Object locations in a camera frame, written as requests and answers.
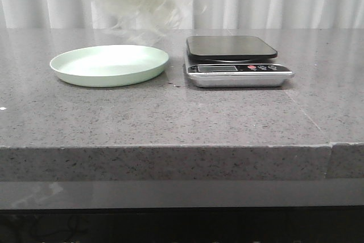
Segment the white vermicelli noodle bundle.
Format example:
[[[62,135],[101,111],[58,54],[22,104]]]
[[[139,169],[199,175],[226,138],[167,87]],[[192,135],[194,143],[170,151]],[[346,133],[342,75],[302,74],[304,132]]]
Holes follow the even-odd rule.
[[[116,20],[108,33],[143,46],[153,46],[169,30],[179,28],[193,7],[193,0],[91,1]]]

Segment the black silver kitchen scale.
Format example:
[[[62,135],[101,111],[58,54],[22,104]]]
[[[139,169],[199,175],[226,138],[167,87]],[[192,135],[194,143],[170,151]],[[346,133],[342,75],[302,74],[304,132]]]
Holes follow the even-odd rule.
[[[277,50],[256,36],[190,36],[186,44],[186,75],[197,87],[280,87],[294,76],[272,62]]]

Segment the light green round plate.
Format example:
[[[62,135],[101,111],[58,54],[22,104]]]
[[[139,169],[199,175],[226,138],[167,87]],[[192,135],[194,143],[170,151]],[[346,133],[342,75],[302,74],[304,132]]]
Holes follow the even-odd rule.
[[[54,57],[49,66],[66,83],[82,87],[121,87],[150,80],[164,71],[166,52],[147,46],[80,48]]]

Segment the dark glass cabinet front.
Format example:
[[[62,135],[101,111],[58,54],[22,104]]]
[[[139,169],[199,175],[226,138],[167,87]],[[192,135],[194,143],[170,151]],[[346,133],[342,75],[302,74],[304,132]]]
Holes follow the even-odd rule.
[[[2,242],[362,242],[363,180],[3,182]]]

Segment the white pleated curtain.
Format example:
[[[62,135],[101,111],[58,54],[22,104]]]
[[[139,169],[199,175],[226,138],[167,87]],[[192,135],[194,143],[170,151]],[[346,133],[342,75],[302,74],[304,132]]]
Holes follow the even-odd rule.
[[[362,28],[363,0],[186,0],[181,28]],[[3,28],[107,28],[90,0],[1,0]]]

